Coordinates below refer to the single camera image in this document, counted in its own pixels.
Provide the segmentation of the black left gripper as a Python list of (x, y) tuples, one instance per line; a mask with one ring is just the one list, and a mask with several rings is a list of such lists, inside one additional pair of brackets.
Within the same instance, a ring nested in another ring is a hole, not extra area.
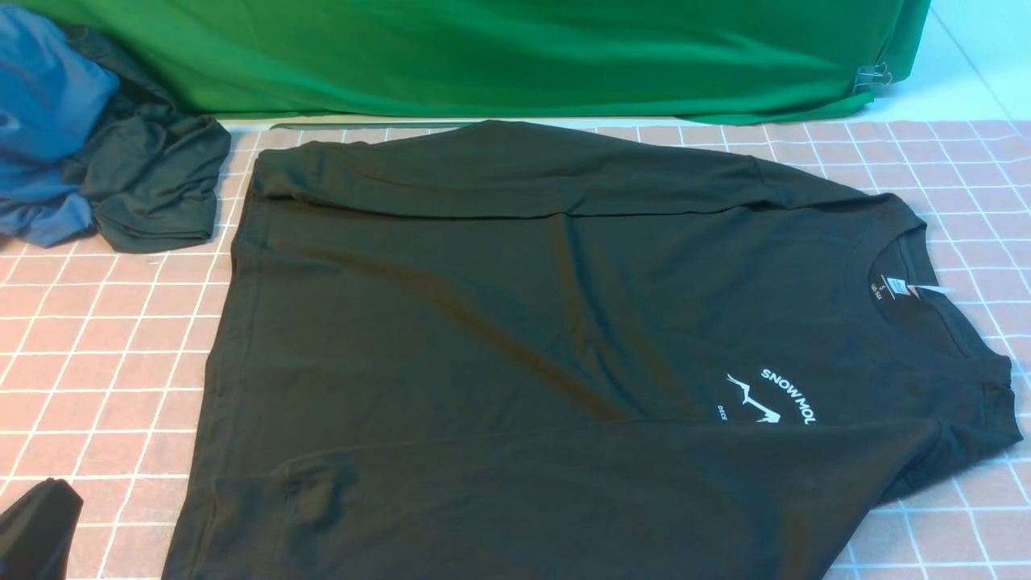
[(84, 499), (63, 478), (47, 478), (1, 515), (2, 579), (65, 579)]

